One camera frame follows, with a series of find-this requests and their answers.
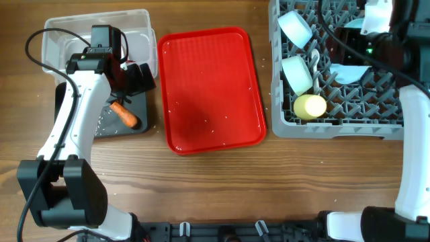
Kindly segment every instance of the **yellow cup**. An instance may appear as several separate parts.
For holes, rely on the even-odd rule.
[[[325,113],[327,104],[319,95],[305,94],[294,102],[294,113],[303,120],[313,120]]]

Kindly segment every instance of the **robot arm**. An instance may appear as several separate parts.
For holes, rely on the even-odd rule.
[[[404,118],[403,172],[396,213],[430,218],[430,99],[413,85],[400,88]]]
[[[66,67],[77,86],[77,107],[60,152],[37,190],[30,211],[41,227],[87,229],[112,240],[141,242],[146,233],[136,216],[108,204],[106,189],[90,167],[90,156],[97,121],[111,91],[117,95],[137,95],[144,90],[143,76],[136,67],[129,76],[120,67],[119,29],[93,26],[91,36],[91,48],[73,54]],[[73,88],[68,82],[54,128],[36,162],[19,164],[17,178],[26,199],[54,153],[72,102]],[[64,178],[65,186],[51,184],[59,177]]]
[[[379,231],[385,241],[428,240],[428,221],[419,221],[420,218],[430,218],[430,99],[414,85],[409,85],[400,88],[400,102],[404,118],[404,151],[402,182],[395,210],[366,208],[363,212],[331,212],[327,215],[330,238],[363,242],[367,241],[365,238],[374,237],[374,231]],[[398,229],[391,222],[397,223]],[[384,229],[380,227],[385,227],[388,233],[383,233]]]

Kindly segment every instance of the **clear plastic container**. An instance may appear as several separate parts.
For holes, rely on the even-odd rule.
[[[157,76],[157,43],[154,30],[151,28],[149,13],[145,9],[91,13],[68,17],[48,19],[45,28],[62,28],[70,30],[86,41],[91,42],[93,25],[109,24],[123,31],[128,41],[128,59],[141,65],[148,63],[153,76]],[[80,39],[58,31],[45,32],[42,41],[42,62],[65,73],[66,62],[74,53],[81,53],[86,47]],[[60,75],[42,68],[45,73],[55,77],[56,84],[65,81]]]

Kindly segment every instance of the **wooden surface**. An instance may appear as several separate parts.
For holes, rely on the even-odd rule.
[[[51,17],[126,9],[147,9],[157,39],[173,32],[224,26],[245,29],[252,42],[269,130],[254,147],[180,157],[167,148],[161,93],[156,89],[148,95],[154,128],[146,134],[94,143],[92,166],[114,206],[137,214],[140,221],[171,223],[281,221],[312,218],[320,210],[394,206],[402,142],[281,139],[272,133],[268,2],[30,2],[0,4],[0,241],[15,241],[25,202],[16,180],[17,166],[22,159],[35,158],[53,126],[54,80],[26,58],[25,41]],[[40,58],[41,42],[40,36],[30,45],[36,58]],[[54,241],[67,233],[38,228],[28,216],[24,239]]]

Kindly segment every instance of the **carrot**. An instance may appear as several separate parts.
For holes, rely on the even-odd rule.
[[[137,117],[118,102],[111,104],[110,108],[121,118],[122,122],[128,128],[133,128],[137,125]]]

